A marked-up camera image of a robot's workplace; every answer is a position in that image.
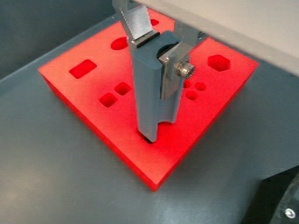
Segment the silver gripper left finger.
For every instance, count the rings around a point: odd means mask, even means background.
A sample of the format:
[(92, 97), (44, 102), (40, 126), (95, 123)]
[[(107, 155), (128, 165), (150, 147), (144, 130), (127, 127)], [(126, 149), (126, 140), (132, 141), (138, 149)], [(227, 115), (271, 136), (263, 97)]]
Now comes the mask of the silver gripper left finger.
[(148, 10), (135, 0), (112, 0), (116, 15), (128, 36), (132, 47), (140, 47), (159, 36), (154, 30)]

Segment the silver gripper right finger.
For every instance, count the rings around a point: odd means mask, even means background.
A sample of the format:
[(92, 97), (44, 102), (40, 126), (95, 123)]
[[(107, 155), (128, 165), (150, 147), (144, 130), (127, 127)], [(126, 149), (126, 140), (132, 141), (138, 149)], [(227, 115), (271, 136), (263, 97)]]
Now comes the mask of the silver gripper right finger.
[(190, 62), (190, 53), (207, 35), (183, 22), (176, 22), (174, 36), (179, 43), (159, 57), (163, 64), (162, 99), (168, 99), (180, 88), (180, 83), (188, 79), (195, 70)]

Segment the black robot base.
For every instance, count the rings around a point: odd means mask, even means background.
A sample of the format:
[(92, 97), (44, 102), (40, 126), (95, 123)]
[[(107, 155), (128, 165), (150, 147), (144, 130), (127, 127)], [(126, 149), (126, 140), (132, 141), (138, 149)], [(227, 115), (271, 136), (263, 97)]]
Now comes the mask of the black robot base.
[(262, 180), (241, 224), (299, 224), (299, 165)]

